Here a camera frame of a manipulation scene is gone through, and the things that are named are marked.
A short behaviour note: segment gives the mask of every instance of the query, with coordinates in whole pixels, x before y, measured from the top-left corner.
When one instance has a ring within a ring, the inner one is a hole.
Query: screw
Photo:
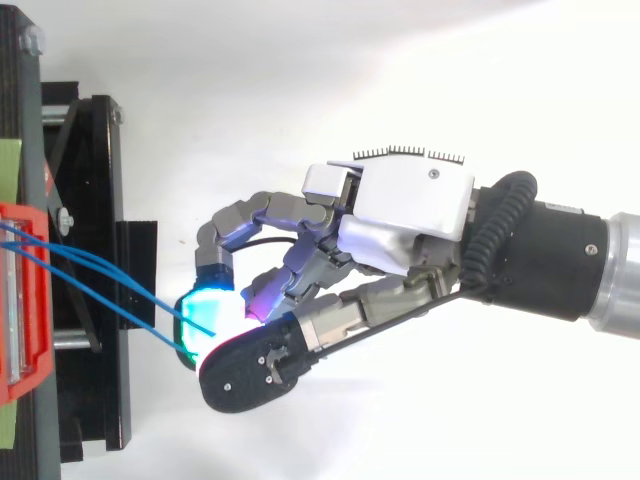
[[[593,244],[587,245],[586,247],[584,247],[584,253],[586,253],[590,257],[593,257],[594,255],[598,254],[598,247]]]
[[[29,25],[20,35],[20,48],[23,52],[34,57],[44,54],[45,38],[42,29],[36,25]]]
[[[73,217],[69,215],[69,210],[64,207],[58,210],[58,230],[60,231],[60,235],[63,237],[69,235],[69,230],[75,223]]]
[[[111,119],[116,125],[122,125],[124,123],[124,110],[122,107],[117,106],[111,111]]]

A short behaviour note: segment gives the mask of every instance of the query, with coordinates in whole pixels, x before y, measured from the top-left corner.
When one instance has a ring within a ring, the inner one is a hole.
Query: red plastic part
[[[37,237],[43,242],[49,240],[49,220],[47,214],[24,205],[8,205],[0,203],[0,221],[13,220],[21,223],[25,233]],[[44,248],[25,247],[31,255],[49,263],[49,252]],[[0,274],[4,275],[4,256],[0,256]],[[51,280],[49,272],[32,261],[19,257],[22,268],[22,293],[24,307],[24,334],[28,373],[23,373],[21,380],[8,384],[9,365],[7,352],[4,351],[5,338],[4,318],[0,319],[0,405],[10,403],[40,385],[53,371],[53,323],[51,321]],[[0,305],[6,299],[0,289]]]

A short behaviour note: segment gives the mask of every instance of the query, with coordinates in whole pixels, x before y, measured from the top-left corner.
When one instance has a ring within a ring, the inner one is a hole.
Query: robotic hand
[[[242,292],[263,325],[202,362],[207,403],[260,406],[320,358],[461,297],[640,338],[640,217],[536,202],[526,172],[476,190],[463,162],[418,148],[362,152],[312,165],[304,198],[262,192],[217,212],[198,232],[196,288],[232,289],[231,251],[262,225],[298,240]],[[382,278],[316,298],[352,270]]]

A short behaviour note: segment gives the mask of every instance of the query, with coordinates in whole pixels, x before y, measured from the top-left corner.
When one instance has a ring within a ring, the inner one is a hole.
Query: white backdrop
[[[125,212],[159,223],[158,293],[193,282],[197,227],[313,162],[389,143],[517,169],[539,198],[640,213],[632,0],[30,0],[45,80],[125,108]],[[283,246],[237,255],[238,285]],[[167,334],[171,322],[158,313]],[[133,440],[65,480],[636,479],[640,342],[460,301],[235,416],[131,335]]]

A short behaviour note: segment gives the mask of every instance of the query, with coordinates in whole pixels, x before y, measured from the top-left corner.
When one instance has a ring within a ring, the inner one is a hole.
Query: black palm pad
[[[264,405],[295,387],[297,377],[276,383],[267,362],[271,350],[286,347],[290,355],[306,354],[306,344],[293,315],[220,345],[204,360],[200,387],[207,405],[223,413],[239,413]]]

